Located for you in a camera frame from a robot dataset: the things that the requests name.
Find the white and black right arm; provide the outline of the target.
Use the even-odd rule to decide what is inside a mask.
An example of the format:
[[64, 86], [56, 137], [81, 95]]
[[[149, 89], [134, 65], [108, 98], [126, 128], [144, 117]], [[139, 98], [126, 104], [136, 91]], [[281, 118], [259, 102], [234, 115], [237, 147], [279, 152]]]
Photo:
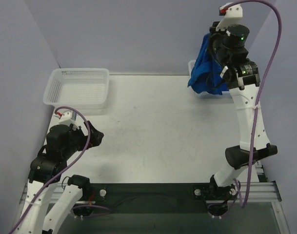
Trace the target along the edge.
[[230, 187], [249, 163], [276, 155], [277, 146], [268, 139], [257, 101], [261, 85], [259, 71], [245, 48], [250, 31], [240, 24], [222, 29], [218, 24], [213, 22], [210, 27], [207, 50], [222, 67], [220, 76], [234, 102], [240, 132], [239, 145], [226, 148], [226, 163], [210, 179], [220, 189]]

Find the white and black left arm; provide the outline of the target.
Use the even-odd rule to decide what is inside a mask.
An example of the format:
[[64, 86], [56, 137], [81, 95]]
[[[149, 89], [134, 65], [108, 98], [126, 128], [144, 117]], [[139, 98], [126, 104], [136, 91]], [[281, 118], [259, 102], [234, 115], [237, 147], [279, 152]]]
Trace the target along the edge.
[[74, 123], [58, 124], [50, 128], [46, 144], [30, 165], [20, 223], [14, 228], [16, 234], [58, 233], [75, 203], [90, 195], [89, 178], [73, 175], [55, 205], [48, 209], [61, 175], [69, 167], [68, 159], [76, 152], [82, 155], [87, 149], [99, 146], [104, 137], [90, 121], [84, 124], [88, 130], [87, 135]]

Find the blue towel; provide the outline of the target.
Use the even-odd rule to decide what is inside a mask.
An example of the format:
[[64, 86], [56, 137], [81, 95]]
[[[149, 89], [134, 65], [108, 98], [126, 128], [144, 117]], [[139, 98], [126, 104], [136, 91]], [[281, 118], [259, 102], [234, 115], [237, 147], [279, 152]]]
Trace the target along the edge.
[[222, 81], [220, 72], [221, 66], [215, 62], [209, 52], [207, 51], [209, 40], [209, 33], [203, 37], [201, 48], [196, 59], [195, 71], [197, 74], [193, 75], [188, 81], [188, 87], [197, 93], [208, 92], [211, 94], [222, 94], [222, 91], [228, 91], [226, 83], [219, 83]]

